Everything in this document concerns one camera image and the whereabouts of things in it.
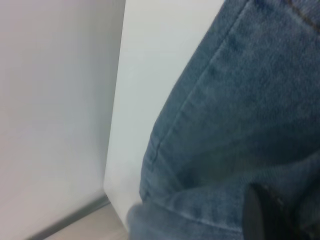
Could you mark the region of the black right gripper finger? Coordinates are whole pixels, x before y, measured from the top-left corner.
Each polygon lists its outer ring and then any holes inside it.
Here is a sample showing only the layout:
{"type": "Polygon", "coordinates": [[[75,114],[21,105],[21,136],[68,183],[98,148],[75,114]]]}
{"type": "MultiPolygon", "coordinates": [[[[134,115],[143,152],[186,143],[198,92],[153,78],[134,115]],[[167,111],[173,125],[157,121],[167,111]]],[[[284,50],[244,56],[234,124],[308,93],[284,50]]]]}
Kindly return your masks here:
{"type": "Polygon", "coordinates": [[[290,218],[284,202],[266,185],[250,184],[244,195],[242,233],[245,240],[308,240],[290,218]]]}

